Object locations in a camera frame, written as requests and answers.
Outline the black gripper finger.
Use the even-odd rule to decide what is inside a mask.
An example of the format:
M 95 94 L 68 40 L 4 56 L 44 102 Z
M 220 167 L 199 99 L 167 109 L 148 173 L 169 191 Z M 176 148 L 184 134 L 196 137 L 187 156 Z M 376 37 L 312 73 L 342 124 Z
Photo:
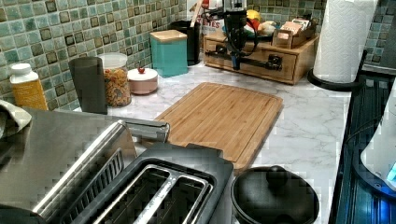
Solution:
M 240 69 L 240 55 L 232 52 L 231 59 L 232 59 L 233 70 L 239 70 Z

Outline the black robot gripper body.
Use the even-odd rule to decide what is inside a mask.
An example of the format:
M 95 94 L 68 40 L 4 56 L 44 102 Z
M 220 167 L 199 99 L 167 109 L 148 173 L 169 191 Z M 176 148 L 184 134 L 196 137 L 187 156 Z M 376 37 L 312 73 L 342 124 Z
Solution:
M 242 49 L 247 41 L 246 0 L 224 0 L 224 25 L 227 36 L 227 48 L 236 58 L 243 55 Z

